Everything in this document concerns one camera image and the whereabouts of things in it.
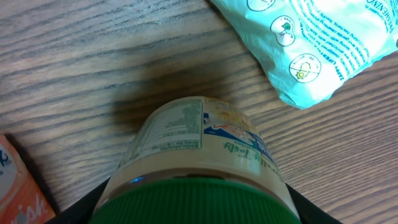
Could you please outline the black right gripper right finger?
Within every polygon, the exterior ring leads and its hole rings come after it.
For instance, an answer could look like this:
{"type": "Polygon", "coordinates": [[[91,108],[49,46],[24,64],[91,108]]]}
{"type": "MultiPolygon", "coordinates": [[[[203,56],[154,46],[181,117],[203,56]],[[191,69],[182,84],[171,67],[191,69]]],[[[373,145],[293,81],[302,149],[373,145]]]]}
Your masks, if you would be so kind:
{"type": "Polygon", "coordinates": [[[303,224],[342,224],[306,199],[291,186],[287,185],[287,188],[303,224]]]}

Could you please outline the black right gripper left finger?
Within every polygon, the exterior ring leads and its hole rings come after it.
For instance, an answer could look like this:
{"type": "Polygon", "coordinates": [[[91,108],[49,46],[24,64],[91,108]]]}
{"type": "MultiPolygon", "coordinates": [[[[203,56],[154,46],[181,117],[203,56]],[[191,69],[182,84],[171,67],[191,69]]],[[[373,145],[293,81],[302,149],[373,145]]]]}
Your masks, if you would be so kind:
{"type": "Polygon", "coordinates": [[[87,224],[108,182],[109,178],[45,224],[87,224]]]}

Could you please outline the orange snack box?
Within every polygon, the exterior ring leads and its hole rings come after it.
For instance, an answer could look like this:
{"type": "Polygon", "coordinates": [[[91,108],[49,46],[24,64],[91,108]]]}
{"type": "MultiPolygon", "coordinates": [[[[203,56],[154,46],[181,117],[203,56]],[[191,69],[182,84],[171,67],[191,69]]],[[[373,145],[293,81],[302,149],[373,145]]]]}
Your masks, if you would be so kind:
{"type": "Polygon", "coordinates": [[[1,223],[45,223],[55,217],[15,147],[1,136],[1,223]]]}

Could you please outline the green lid jar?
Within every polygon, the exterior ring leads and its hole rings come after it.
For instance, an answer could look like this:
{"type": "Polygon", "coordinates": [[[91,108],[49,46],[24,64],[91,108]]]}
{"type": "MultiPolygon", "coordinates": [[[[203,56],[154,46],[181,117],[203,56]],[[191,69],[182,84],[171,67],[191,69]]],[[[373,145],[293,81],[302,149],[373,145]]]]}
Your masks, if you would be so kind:
{"type": "Polygon", "coordinates": [[[280,171],[247,117],[204,96],[145,121],[91,223],[299,223],[280,171]]]}

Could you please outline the teal wet wipes pack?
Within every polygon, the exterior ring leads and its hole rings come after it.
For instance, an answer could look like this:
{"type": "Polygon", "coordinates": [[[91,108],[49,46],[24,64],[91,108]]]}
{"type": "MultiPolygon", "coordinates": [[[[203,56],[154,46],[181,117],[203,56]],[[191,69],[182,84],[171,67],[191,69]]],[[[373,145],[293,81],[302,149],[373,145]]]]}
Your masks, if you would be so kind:
{"type": "Polygon", "coordinates": [[[397,50],[397,0],[213,0],[280,99],[306,109],[397,50]]]}

